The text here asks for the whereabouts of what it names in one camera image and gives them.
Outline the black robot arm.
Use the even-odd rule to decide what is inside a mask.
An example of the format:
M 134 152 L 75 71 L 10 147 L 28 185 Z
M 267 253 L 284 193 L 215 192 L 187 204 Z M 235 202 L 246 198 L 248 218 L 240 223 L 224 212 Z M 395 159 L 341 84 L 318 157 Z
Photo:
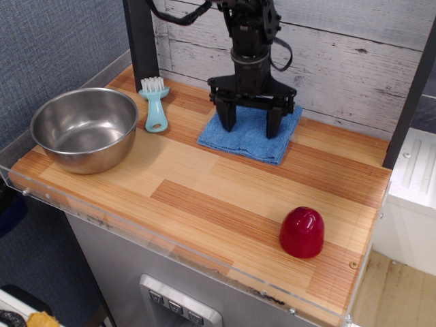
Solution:
M 210 99 L 221 125 L 231 131 L 236 123 L 236 108 L 266 111 L 266 137 L 279 132 L 281 119 L 294 112 L 296 89 L 275 80 L 271 46 L 276 42 L 290 46 L 276 37 L 281 30 L 281 16 L 272 1 L 217 1 L 232 38 L 231 59 L 234 74 L 209 78 Z

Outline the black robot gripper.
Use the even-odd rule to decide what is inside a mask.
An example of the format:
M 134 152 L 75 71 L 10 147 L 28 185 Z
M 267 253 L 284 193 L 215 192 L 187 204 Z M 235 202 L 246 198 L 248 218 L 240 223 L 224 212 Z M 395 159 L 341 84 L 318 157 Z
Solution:
M 275 138 L 282 114 L 294 112 L 296 89 L 275 80 L 270 63 L 235 65 L 235 74 L 209 78 L 210 99 L 217 105 L 222 127 L 232 131 L 236 123 L 236 106 L 268 110 L 266 137 Z

